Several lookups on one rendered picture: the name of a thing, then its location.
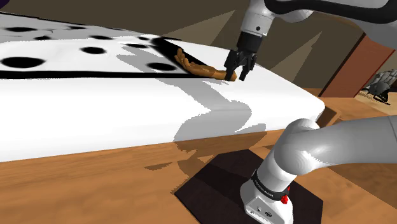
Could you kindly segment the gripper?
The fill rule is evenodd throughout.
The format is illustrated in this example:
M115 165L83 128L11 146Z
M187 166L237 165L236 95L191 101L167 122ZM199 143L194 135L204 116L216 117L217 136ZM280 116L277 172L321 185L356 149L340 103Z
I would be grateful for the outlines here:
M233 72L239 66L242 66L242 72L239 79L244 81L247 74L253 70L256 60L257 52L262 42L262 36L250 34L248 32L241 32L236 44L236 49L230 50L224 67L226 68L225 80L232 79Z

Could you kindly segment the brown wooden hand model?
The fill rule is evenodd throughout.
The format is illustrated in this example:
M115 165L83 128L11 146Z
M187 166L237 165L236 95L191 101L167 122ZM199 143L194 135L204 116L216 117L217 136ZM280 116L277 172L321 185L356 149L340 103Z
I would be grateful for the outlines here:
M217 80L226 80L226 71L221 71L211 66L198 65L194 62L190 62L186 58L181 48L178 48L174 58L179 64L182 65L184 69L186 69L187 71L189 71L194 75L214 78Z

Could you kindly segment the reddish brown door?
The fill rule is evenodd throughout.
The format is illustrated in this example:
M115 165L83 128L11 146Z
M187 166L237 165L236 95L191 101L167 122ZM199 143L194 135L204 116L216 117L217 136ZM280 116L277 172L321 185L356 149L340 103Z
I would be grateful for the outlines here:
M319 96L355 97L394 52L362 34Z

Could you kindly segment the grey office chair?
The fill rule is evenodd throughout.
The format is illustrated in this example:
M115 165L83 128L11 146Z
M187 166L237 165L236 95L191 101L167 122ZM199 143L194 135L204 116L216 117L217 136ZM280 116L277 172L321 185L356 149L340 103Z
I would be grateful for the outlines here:
M377 73L375 78L361 90L373 95L376 101L389 105L389 93L397 93L397 69Z

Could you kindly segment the white bed with wooden frame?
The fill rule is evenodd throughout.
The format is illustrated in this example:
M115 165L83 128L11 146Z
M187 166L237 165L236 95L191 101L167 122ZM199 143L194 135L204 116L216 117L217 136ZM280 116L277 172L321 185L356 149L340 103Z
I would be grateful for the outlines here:
M279 130L325 109L261 66L244 81L192 75L178 50L216 69L228 53L0 12L0 162Z

